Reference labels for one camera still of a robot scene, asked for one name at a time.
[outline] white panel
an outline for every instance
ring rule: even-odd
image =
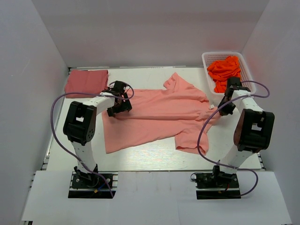
[[[132,85],[136,89],[164,89],[163,83],[173,73],[196,88],[209,94],[207,80],[203,68],[118,68],[109,69],[109,83],[119,80]],[[63,125],[72,101],[86,101],[86,99],[64,100],[57,125],[57,136],[69,150],[74,148],[66,135]],[[240,118],[238,110],[233,115],[223,116],[208,131],[209,151],[207,157],[218,161],[222,159],[233,146],[233,133]],[[101,115],[97,116],[96,132],[92,140],[93,155],[101,171],[140,171],[140,170],[211,170],[213,165],[200,155],[186,153],[175,149],[174,137],[158,140],[135,147],[126,148],[114,153],[106,154],[103,123]],[[55,140],[50,147],[48,171],[72,170],[77,160],[67,154]],[[242,168],[260,169],[261,165],[256,154],[249,157]]]
[[[196,200],[192,172],[120,172],[116,196],[68,199],[71,172],[37,172],[23,220],[34,225],[282,225],[291,223],[273,172],[242,199]],[[241,192],[255,181],[238,172]]]
[[[30,0],[0,1],[0,218],[18,224],[67,67]]]
[[[268,0],[33,0],[69,67],[201,65],[240,52]]]
[[[300,2],[270,1],[243,55],[254,80],[271,91],[268,99],[257,99],[275,114],[270,147],[261,151],[263,162],[275,172],[293,224],[300,224]]]

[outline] pink shirt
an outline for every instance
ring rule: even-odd
[[[197,154],[197,139],[210,109],[206,95],[174,73],[164,83],[166,90],[135,90],[132,110],[115,118],[102,113],[106,153],[175,136],[176,149]],[[209,149],[207,125],[200,141],[202,153]]]

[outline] folded cloth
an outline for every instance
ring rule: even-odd
[[[164,87],[166,90],[135,90],[130,112],[116,117],[102,112],[106,153],[175,136],[176,149],[198,154],[200,130],[216,108],[211,109],[206,95],[177,73]],[[205,127],[200,140],[203,154],[209,148],[206,133],[218,118],[219,113]]]
[[[65,92],[85,92],[92,94],[99,94],[101,91],[107,88],[108,71],[107,70],[72,70],[67,84],[65,86]],[[86,98],[91,97],[89,95],[71,94],[66,98]]]
[[[228,56],[225,60],[217,60],[207,68],[207,71],[216,83],[215,92],[224,93],[228,78],[233,76],[240,78],[239,58]]]

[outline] red-orange towel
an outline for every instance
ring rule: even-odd
[[[207,68],[207,71],[216,83],[215,92],[224,93],[228,78],[233,76],[240,78],[239,58],[228,56],[225,60],[217,60]]]
[[[85,92],[99,94],[107,88],[108,71],[107,70],[72,70],[65,92]],[[90,98],[90,95],[67,95],[66,98]]]

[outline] folded red towel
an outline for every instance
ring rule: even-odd
[[[108,71],[107,70],[72,70],[65,92],[85,92],[92,94],[99,94],[107,88]],[[88,95],[72,94],[67,95],[66,98],[90,98]]]

